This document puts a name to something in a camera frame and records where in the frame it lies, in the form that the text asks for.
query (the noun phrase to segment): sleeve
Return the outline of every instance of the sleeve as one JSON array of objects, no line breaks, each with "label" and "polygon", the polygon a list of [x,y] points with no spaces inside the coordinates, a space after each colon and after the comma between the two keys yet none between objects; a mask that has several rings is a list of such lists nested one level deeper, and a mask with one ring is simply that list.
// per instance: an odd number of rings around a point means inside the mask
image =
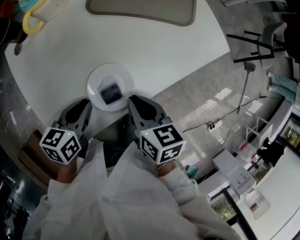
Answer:
[{"label": "sleeve", "polygon": [[40,239],[43,221],[45,220],[53,203],[55,203],[56,199],[68,186],[69,184],[50,180],[47,195],[43,195],[41,197],[38,207],[34,210],[25,226],[22,236],[23,240]]},{"label": "sleeve", "polygon": [[200,193],[197,183],[180,168],[159,179],[171,192],[183,217],[196,226],[201,237],[240,240],[240,236],[210,206],[209,197]]}]

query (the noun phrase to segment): white box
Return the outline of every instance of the white box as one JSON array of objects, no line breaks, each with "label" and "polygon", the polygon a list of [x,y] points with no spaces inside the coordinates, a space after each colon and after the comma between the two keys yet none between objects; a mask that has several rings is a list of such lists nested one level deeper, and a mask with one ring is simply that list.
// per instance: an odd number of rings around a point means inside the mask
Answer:
[{"label": "white box", "polygon": [[52,127],[47,127],[39,145],[50,160],[65,165],[81,150],[75,132]]},{"label": "white box", "polygon": [[229,181],[229,185],[239,198],[256,185],[255,178],[228,150],[222,151],[212,161],[220,174]]},{"label": "white box", "polygon": [[141,150],[156,164],[177,158],[187,142],[178,129],[170,123],[141,131]]}]

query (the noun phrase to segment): black cable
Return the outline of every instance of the black cable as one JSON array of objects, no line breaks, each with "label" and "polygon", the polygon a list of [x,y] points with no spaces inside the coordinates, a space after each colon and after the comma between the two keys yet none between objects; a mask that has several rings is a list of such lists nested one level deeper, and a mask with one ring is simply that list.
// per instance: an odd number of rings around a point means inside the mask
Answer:
[{"label": "black cable", "polygon": [[[280,100],[280,98],[277,98],[277,97],[260,96],[260,97],[254,98],[254,99],[252,99],[251,101],[249,101],[249,102],[247,102],[247,103],[241,105],[240,107],[246,106],[246,105],[248,105],[249,103],[252,103],[254,100],[258,100],[258,99],[260,99],[260,98],[274,98],[274,99]],[[292,104],[290,101],[288,101],[288,100],[285,100],[285,101],[288,102],[294,109],[296,109],[297,111],[300,112],[300,110],[298,110],[297,108],[295,108],[295,107],[293,106],[293,104]],[[219,118],[219,120],[218,120],[216,123],[213,123],[212,121],[209,121],[209,122],[207,122],[207,123],[202,123],[202,124],[200,124],[200,125],[198,125],[198,126],[196,126],[196,127],[191,127],[191,128],[189,128],[189,129],[184,130],[183,133],[185,133],[185,132],[187,132],[187,131],[189,131],[189,130],[198,128],[198,127],[200,127],[200,126],[202,126],[202,125],[207,125],[208,127],[210,127],[210,126],[211,126],[211,125],[210,125],[211,122],[212,122],[214,125],[216,125],[216,124],[217,124],[218,122],[220,122],[224,117],[226,117],[226,116],[228,116],[229,114],[234,113],[236,110],[238,110],[238,108],[239,108],[239,107],[237,107],[236,109],[234,109],[234,110],[231,111],[231,112],[226,113],[223,117]]]}]

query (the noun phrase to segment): gray tray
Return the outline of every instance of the gray tray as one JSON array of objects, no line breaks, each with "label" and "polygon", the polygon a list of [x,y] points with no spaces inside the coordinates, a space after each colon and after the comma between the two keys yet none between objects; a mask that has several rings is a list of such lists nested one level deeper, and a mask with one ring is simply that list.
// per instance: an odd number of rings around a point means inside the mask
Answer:
[{"label": "gray tray", "polygon": [[141,17],[175,24],[191,25],[197,0],[87,0],[87,10],[96,15]]}]

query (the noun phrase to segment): lid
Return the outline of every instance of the lid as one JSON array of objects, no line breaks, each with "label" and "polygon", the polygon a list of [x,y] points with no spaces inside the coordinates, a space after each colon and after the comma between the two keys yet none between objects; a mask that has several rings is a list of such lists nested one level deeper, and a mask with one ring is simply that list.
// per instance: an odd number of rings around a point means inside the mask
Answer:
[{"label": "lid", "polygon": [[22,11],[26,11],[30,9],[33,5],[35,5],[39,0],[22,0],[19,2],[20,9]]}]

